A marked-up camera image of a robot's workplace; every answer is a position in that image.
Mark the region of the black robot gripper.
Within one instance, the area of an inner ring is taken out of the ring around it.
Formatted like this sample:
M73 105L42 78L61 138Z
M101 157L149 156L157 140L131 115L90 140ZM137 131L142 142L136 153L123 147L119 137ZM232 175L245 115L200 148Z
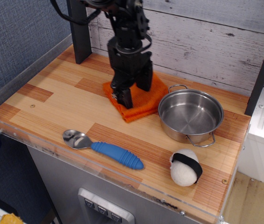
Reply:
M136 84L138 88L149 91L152 83L153 66L150 59L152 53L142 53L142 49L128 54L118 45L113 37L107 44L109 60L114 70L114 78L110 84L113 90L112 98L127 109L133 107L130 87Z

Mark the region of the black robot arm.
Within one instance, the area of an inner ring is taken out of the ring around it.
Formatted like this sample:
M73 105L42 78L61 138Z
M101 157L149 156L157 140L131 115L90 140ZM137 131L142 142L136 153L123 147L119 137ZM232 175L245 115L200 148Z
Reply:
M152 82L152 53L143 40L152 42L147 34L149 20L143 11L141 0L84 0L86 7L98 9L110 20L114 37L107 43L109 61L114 70L110 84L112 96L127 109L133 102L130 87L149 91Z

